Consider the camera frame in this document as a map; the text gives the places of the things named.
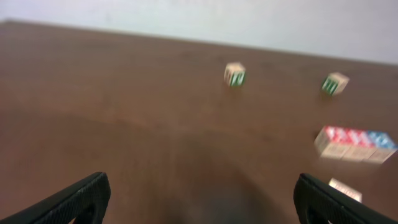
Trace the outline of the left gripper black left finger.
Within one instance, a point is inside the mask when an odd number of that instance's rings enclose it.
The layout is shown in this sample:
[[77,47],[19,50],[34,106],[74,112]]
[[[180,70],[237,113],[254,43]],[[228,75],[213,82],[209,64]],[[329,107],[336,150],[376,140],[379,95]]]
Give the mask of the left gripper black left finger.
[[46,199],[1,220],[1,224],[102,224],[111,196],[108,177],[95,172]]

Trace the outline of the red letter I block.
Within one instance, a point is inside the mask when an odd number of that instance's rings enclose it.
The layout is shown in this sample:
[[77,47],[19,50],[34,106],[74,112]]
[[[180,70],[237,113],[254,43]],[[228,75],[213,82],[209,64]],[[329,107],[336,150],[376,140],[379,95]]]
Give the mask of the red letter I block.
[[376,151],[374,143],[365,130],[347,129],[348,150],[342,159],[349,161],[363,161],[369,159]]

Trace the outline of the red letter A block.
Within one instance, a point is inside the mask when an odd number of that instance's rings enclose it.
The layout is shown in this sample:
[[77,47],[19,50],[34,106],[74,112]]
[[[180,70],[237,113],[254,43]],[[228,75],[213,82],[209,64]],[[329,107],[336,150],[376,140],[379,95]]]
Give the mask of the red letter A block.
[[346,130],[335,126],[324,126],[314,141],[320,157],[332,159],[341,159],[349,149],[350,144]]

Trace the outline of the blue number 2 block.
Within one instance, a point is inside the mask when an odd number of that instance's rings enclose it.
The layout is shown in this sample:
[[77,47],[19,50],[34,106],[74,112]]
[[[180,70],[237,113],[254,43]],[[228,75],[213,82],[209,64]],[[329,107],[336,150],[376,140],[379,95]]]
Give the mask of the blue number 2 block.
[[397,144],[384,132],[368,131],[368,138],[374,144],[374,152],[368,162],[382,164],[397,151]]

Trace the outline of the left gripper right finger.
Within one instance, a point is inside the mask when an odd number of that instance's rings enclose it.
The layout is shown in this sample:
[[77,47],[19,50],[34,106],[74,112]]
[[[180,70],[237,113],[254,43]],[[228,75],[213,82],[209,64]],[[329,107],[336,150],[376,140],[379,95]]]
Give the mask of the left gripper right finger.
[[295,184],[294,205],[301,224],[397,224],[306,173]]

